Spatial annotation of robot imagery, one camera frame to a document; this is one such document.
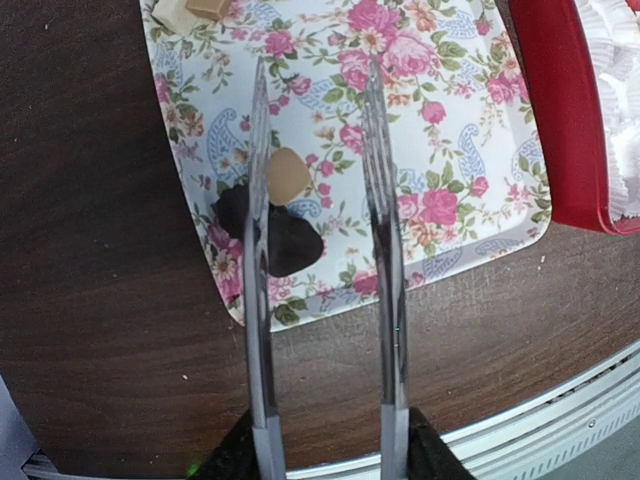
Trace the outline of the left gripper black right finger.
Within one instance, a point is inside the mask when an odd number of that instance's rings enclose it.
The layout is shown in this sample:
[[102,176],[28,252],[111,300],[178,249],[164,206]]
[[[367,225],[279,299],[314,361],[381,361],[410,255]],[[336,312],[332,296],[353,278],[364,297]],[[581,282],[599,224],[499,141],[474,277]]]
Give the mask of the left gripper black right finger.
[[417,407],[409,409],[408,479],[475,480]]

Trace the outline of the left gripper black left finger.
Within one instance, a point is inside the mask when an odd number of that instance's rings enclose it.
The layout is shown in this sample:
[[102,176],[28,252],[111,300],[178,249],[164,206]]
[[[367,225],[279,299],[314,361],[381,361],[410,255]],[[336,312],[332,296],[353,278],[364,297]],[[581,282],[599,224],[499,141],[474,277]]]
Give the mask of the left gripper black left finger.
[[252,433],[252,416],[247,410],[226,434],[210,457],[187,476],[191,480],[259,480]]

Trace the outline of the dark heart chocolate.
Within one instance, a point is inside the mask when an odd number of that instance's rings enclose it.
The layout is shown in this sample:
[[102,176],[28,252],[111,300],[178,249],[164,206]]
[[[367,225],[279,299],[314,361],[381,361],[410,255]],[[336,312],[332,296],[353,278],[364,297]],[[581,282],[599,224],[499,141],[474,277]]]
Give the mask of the dark heart chocolate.
[[269,273],[283,278],[316,263],[324,251],[322,237],[305,219],[284,206],[269,206]]

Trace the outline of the white square chocolate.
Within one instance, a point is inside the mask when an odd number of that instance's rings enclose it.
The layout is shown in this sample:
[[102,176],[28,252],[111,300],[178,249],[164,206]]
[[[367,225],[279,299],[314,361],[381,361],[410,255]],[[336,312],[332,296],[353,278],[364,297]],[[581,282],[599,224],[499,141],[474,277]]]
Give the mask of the white square chocolate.
[[158,0],[151,15],[169,31],[188,35],[195,27],[198,18],[187,7],[187,0]]

